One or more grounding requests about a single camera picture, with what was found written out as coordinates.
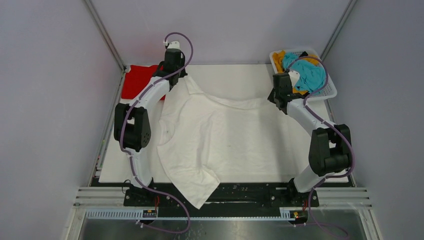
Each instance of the blue cloth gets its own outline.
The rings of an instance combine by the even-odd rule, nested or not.
[[[287,67],[299,57],[291,52],[287,52],[282,59],[282,67]],[[326,83],[326,71],[321,66],[315,66],[314,64],[302,59],[295,62],[290,70],[296,71],[300,74],[299,81],[294,85],[298,91],[313,91],[321,88]]]

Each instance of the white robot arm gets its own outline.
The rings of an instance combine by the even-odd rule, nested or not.
[[[145,186],[152,181],[145,148],[151,138],[148,113],[152,112],[156,103],[178,83],[178,78],[186,75],[186,72],[183,70],[167,79],[163,77],[181,69],[184,63],[185,56],[180,50],[180,43],[171,42],[166,48],[165,60],[159,64],[147,86],[128,104],[118,103],[115,107],[113,136],[115,140],[120,141],[125,116],[130,106],[135,103],[129,116],[129,120],[133,119],[133,123],[126,124],[122,145],[128,157],[133,158],[133,161],[130,161],[134,164],[131,170],[135,171],[138,179]],[[136,180],[133,184],[136,187],[142,187]]]
[[[331,121],[320,122],[308,109],[304,96],[293,93],[291,76],[288,72],[273,76],[273,89],[268,100],[278,109],[295,119],[311,136],[309,147],[309,165],[288,183],[290,198],[304,199],[305,194],[320,183],[325,177],[339,173],[352,166],[352,156],[347,144],[336,134],[338,130],[351,142],[351,134],[345,124],[337,125]]]

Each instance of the gray wall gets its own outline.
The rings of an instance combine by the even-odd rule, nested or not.
[[[57,240],[120,70],[81,0],[0,6],[0,239]]]
[[[93,0],[126,64],[163,60],[164,37],[193,42],[193,64],[270,62],[271,51],[321,53],[349,0]],[[181,39],[183,50],[190,49]]]
[[[424,236],[424,2],[358,1],[325,63],[384,239]]]

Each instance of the white plastic basket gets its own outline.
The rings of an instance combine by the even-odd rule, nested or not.
[[[277,73],[277,68],[276,65],[274,63],[273,60],[273,54],[274,53],[280,53],[282,50],[276,50],[276,51],[272,51],[269,54],[269,58],[271,59],[271,64],[272,64],[272,68],[274,69],[274,73]],[[293,49],[284,49],[284,51],[286,53],[293,53],[297,56],[300,56],[303,52],[307,52],[309,55],[316,55],[318,56],[317,52],[311,48],[293,48]],[[313,96],[311,96],[308,100],[308,102],[313,102],[313,101],[319,101],[319,100],[325,100],[325,99],[331,99],[334,98],[337,95],[337,90],[336,87],[334,86],[334,83],[330,77],[330,74],[328,74],[328,83],[327,86],[325,86],[325,88],[321,91],[320,94],[315,94]]]

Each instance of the purple cable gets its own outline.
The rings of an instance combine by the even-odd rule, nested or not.
[[[307,208],[308,208],[308,212],[309,212],[309,214],[310,214],[310,216],[312,217],[312,219],[313,219],[313,221],[315,222],[315,223],[307,223],[308,225],[317,225],[321,230],[323,230],[324,232],[326,232],[327,234],[329,234],[329,235],[331,235],[331,236],[333,236],[333,237],[335,237],[335,238],[338,238],[338,239],[349,239],[350,237],[349,237],[349,233],[348,233],[348,231],[346,230],[346,229],[344,229],[343,227],[341,227],[341,226],[337,226],[337,225],[334,225],[334,224],[329,224],[329,223],[319,223],[316,219],[315,219],[315,216],[312,214],[312,211],[311,211],[311,198],[312,198],[312,193],[314,192],[314,190],[315,190],[315,188],[318,188],[321,184],[323,184],[324,182],[325,182],[325,180],[326,179],[339,179],[339,178],[344,178],[344,177],[347,177],[347,176],[349,176],[351,173],[352,173],[352,171],[354,170],[354,168],[355,168],[355,164],[356,164],[356,159],[355,159],[355,153],[354,153],[354,150],[353,150],[353,148],[352,148],[352,145],[351,145],[351,143],[348,141],[348,139],[339,131],[339,130],[337,130],[333,125],[331,125],[330,123],[328,123],[327,121],[325,121],[322,117],[320,117],[318,114],[316,114],[306,103],[307,103],[307,100],[312,96],[312,95],[315,95],[316,93],[318,93],[319,91],[321,91],[321,90],[323,90],[326,86],[327,86],[327,84],[329,83],[329,72],[327,71],[327,68],[326,68],[326,66],[324,65],[324,63],[323,63],[323,61],[321,61],[321,59],[319,59],[319,58],[317,58],[317,57],[313,57],[313,56],[302,56],[302,57],[299,57],[298,59],[296,59],[296,60],[294,60],[292,63],[290,63],[290,65],[288,65],[288,67],[287,67],[287,69],[289,70],[290,69],[290,67],[295,63],[295,62],[297,62],[297,61],[299,61],[299,60],[302,60],[302,59],[314,59],[314,60],[317,60],[321,65],[322,65],[322,67],[324,68],[324,71],[325,71],[325,83],[324,83],[324,85],[322,86],[322,87],[320,87],[320,88],[318,88],[317,90],[315,90],[315,91],[313,91],[313,92],[311,92],[308,96],[306,96],[305,98],[304,98],[304,100],[303,100],[303,106],[305,107],[305,109],[308,111],[308,112],[310,112],[310,114],[312,114],[312,116],[314,116],[317,120],[319,120],[321,123],[323,123],[323,124],[325,124],[327,127],[329,127],[329,128],[331,128],[337,135],[339,135],[340,137],[341,137],[341,139],[343,140],[343,142],[347,145],[347,147],[349,148],[349,151],[350,151],[350,154],[351,154],[351,156],[352,156],[352,158],[351,158],[351,166],[350,166],[350,168],[349,168],[349,170],[345,173],[345,174],[342,174],[342,175],[332,175],[332,176],[327,176],[327,177],[324,177],[320,182],[318,182],[315,186],[313,186],[313,188],[311,189],[311,191],[310,191],[310,193],[309,193],[309,197],[308,197],[308,204],[307,204]],[[341,231],[343,231],[345,234],[346,234],[346,236],[339,236],[339,235],[336,235],[336,234],[334,234],[334,233],[332,233],[332,232],[330,232],[329,230],[327,230],[327,229],[325,229],[324,228],[324,226],[331,226],[331,227],[334,227],[334,228],[337,228],[337,229],[339,229],[339,230],[341,230]]]
[[[166,37],[165,37],[165,42],[167,41],[167,39],[168,39],[168,37],[169,36],[171,36],[171,35],[180,35],[180,36],[182,36],[182,37],[184,37],[187,41],[188,41],[188,43],[190,44],[190,48],[191,48],[191,53],[190,53],[190,57],[188,58],[188,60],[187,60],[187,62],[185,63],[185,65],[182,67],[182,68],[180,68],[180,69],[178,69],[177,71],[175,71],[175,72],[173,72],[173,73],[171,73],[171,74],[168,74],[168,75],[166,75],[166,76],[164,76],[164,77],[162,77],[162,78],[160,78],[160,79],[158,79],[158,80],[156,80],[156,81],[154,81],[153,82],[153,84],[150,84],[149,86],[147,86],[145,89],[143,89],[143,91],[142,91],[142,93],[140,94],[140,97],[138,97],[138,99],[129,107],[129,109],[128,109],[128,111],[126,112],[126,115],[125,115],[125,118],[124,118],[124,120],[123,120],[123,125],[122,125],[122,130],[121,130],[121,135],[120,135],[120,138],[119,138],[119,146],[120,146],[120,150],[122,151],[122,152],[124,152],[124,153],[127,153],[127,154],[129,154],[129,165],[130,165],[130,167],[131,167],[131,172],[132,172],[132,175],[134,176],[134,178],[135,178],[135,181],[137,181],[137,183],[138,184],[140,184],[140,186],[142,187],[142,188],[144,188],[144,189],[146,189],[146,190],[148,190],[148,191],[150,191],[150,192],[153,192],[153,193],[156,193],[156,194],[161,194],[161,195],[165,195],[165,196],[169,196],[170,198],[172,198],[172,199],[174,199],[177,203],[179,203],[180,205],[181,205],[181,207],[184,209],[184,211],[185,211],[185,214],[187,215],[187,227],[184,229],[184,230],[181,230],[181,231],[173,231],[173,230],[167,230],[167,229],[163,229],[163,228],[160,228],[160,227],[155,227],[155,226],[151,226],[151,225],[144,225],[143,223],[141,224],[141,226],[146,226],[147,228],[150,228],[150,229],[154,229],[154,230],[158,230],[158,231],[162,231],[162,232],[165,232],[165,233],[170,233],[170,234],[182,234],[182,233],[185,233],[185,232],[187,232],[189,229],[190,229],[190,226],[191,226],[191,221],[190,221],[190,214],[189,214],[189,211],[187,210],[187,207],[180,201],[180,200],[178,200],[178,198],[177,197],[175,197],[175,196],[173,196],[172,194],[169,194],[169,193],[166,193],[166,192],[163,192],[163,191],[158,191],[158,190],[154,190],[154,189],[151,189],[151,188],[149,188],[148,186],[146,186],[146,185],[144,185],[143,183],[142,183],[142,181],[140,181],[140,179],[138,178],[138,176],[137,176],[137,174],[136,174],[136,170],[135,170],[135,168],[134,168],[134,159],[133,159],[133,156],[132,156],[132,154],[131,154],[131,152],[130,151],[128,151],[128,150],[125,150],[124,149],[124,133],[125,133],[125,127],[127,126],[127,121],[128,121],[128,118],[130,117],[130,113],[131,113],[131,111],[134,109],[134,107],[140,102],[140,100],[143,98],[143,96],[154,86],[154,85],[156,85],[156,84],[158,84],[158,83],[160,83],[160,82],[162,82],[162,81],[165,81],[167,78],[169,78],[169,77],[172,77],[172,76],[174,76],[175,74],[178,74],[178,73],[180,73],[183,69],[185,69],[186,67],[187,67],[187,65],[189,65],[189,63],[192,61],[192,58],[193,58],[193,44],[192,44],[192,41],[190,41],[190,39],[186,36],[186,35],[184,35],[184,34],[182,34],[182,33],[180,33],[180,32],[171,32],[171,33],[169,33],[168,35],[166,35]]]

